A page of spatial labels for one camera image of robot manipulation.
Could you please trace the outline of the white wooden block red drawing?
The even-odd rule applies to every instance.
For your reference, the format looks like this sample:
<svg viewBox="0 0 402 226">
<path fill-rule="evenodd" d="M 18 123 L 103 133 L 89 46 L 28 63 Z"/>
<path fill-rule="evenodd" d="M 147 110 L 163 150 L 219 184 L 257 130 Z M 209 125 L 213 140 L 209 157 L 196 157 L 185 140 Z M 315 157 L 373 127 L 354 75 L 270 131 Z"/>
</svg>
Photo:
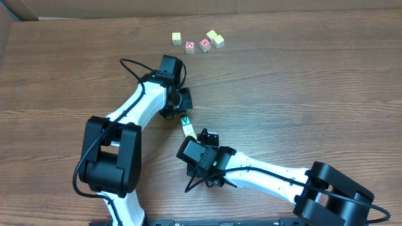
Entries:
<svg viewBox="0 0 402 226">
<path fill-rule="evenodd" d="M 189 134 L 194 133 L 192 124 L 186 124 L 186 125 L 182 126 L 182 128 L 183 128 L 184 134 L 186 136 L 188 136 Z"/>
</svg>

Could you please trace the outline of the white wooden block green side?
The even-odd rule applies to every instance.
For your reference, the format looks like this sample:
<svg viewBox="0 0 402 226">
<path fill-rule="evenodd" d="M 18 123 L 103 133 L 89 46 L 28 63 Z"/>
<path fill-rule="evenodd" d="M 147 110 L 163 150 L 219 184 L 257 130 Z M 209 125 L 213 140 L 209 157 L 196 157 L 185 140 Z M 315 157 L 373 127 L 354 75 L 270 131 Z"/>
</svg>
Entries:
<svg viewBox="0 0 402 226">
<path fill-rule="evenodd" d="M 182 118 L 180 119 L 180 122 L 181 122 L 181 124 L 182 124 L 183 127 L 184 127 L 184 126 L 187 126 L 187 125 L 189 125 L 189 124 L 191 124 L 191 120 L 190 120 L 190 118 L 189 118 L 188 116 L 182 117 Z"/>
</svg>

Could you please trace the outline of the red wooden block letter O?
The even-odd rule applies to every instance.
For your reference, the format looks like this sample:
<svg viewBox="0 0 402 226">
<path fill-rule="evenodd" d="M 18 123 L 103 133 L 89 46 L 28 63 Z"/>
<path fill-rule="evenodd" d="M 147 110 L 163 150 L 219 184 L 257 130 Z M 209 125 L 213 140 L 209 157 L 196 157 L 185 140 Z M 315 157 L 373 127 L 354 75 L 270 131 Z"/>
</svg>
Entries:
<svg viewBox="0 0 402 226">
<path fill-rule="evenodd" d="M 195 43 L 192 41 L 187 41 L 185 43 L 185 53 L 186 54 L 194 54 L 195 53 Z"/>
</svg>

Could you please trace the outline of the red wooden block letter E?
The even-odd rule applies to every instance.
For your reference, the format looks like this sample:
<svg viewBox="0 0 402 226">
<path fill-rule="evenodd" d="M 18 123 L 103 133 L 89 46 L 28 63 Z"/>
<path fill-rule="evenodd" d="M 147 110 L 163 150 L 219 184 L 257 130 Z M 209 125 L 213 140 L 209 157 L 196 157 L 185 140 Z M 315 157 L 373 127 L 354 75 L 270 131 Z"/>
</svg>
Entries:
<svg viewBox="0 0 402 226">
<path fill-rule="evenodd" d="M 199 41 L 199 47 L 204 53 L 206 53 L 211 48 L 211 42 L 209 41 L 208 38 L 204 38 L 204 39 Z"/>
</svg>

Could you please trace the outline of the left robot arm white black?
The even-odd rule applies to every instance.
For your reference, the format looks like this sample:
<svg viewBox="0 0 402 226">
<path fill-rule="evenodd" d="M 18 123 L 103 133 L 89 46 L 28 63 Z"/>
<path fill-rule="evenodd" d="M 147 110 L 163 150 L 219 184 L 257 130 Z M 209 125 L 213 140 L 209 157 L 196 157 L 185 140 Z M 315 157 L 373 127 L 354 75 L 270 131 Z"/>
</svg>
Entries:
<svg viewBox="0 0 402 226">
<path fill-rule="evenodd" d="M 142 131 L 155 114 L 170 120 L 192 108 L 190 91 L 183 86 L 186 76 L 179 58 L 163 55 L 158 69 L 136 77 L 136 91 L 120 108 L 86 122 L 72 186 L 80 196 L 104 200 L 112 217 L 109 225 L 148 224 L 135 191 Z"/>
</svg>

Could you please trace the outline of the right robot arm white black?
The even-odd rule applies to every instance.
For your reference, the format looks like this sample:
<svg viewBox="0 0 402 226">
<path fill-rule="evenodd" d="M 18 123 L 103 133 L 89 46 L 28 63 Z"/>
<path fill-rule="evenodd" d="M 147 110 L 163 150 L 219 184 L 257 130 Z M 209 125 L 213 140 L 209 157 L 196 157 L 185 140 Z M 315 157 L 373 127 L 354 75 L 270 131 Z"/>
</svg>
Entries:
<svg viewBox="0 0 402 226">
<path fill-rule="evenodd" d="M 218 135 L 206 129 L 186 137 L 177 158 L 186 162 L 188 176 L 201 183 L 252 188 L 289 202 L 306 225 L 370 223 L 373 193 L 329 164 L 316 161 L 311 168 L 286 168 L 265 163 L 221 146 Z"/>
</svg>

